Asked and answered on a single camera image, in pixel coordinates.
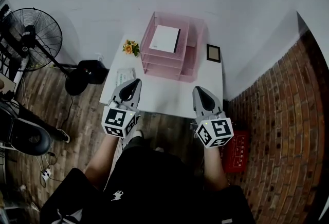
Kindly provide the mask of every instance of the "white logo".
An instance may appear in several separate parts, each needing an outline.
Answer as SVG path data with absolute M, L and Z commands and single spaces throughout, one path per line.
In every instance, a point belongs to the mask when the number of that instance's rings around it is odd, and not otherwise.
M 114 195 L 114 199 L 111 199 L 111 201 L 119 200 L 119 199 L 121 199 L 121 196 L 123 195 L 123 192 L 122 191 L 117 191 L 113 195 Z

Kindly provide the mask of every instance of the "brick wall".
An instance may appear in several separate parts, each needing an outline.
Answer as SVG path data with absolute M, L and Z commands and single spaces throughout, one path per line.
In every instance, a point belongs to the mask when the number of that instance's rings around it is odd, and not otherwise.
M 319 215 L 312 204 L 327 168 L 323 107 L 328 77 L 307 32 L 229 103 L 230 117 L 248 128 L 251 139 L 246 172 L 228 177 L 244 190 L 257 223 L 302 223 Z M 324 204 L 323 198 L 317 201 Z

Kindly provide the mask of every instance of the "standing fan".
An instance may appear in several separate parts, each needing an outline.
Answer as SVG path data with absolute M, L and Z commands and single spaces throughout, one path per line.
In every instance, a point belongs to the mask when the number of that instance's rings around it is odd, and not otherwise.
M 68 72 L 55 59 L 62 46 L 62 31 L 52 16 L 35 8 L 11 12 L 0 24 L 1 38 L 8 46 L 3 53 L 19 62 L 27 61 L 25 71 L 34 71 L 54 62 L 67 76 L 66 91 L 78 95 L 88 85 L 88 74 L 81 69 Z

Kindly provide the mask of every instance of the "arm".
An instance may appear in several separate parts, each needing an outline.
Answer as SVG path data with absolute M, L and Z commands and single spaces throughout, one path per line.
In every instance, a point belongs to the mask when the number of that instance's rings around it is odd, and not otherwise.
M 205 190 L 219 191 L 228 187 L 228 181 L 223 170 L 220 149 L 205 148 Z
M 105 136 L 84 173 L 90 183 L 98 190 L 103 190 L 107 183 L 118 140 L 118 137 Z

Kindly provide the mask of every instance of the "power strip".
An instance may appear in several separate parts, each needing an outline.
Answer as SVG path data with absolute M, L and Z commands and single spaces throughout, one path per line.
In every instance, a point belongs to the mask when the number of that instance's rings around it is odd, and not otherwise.
M 42 178 L 47 181 L 49 177 L 51 176 L 51 171 L 50 169 L 45 169 L 42 171 Z

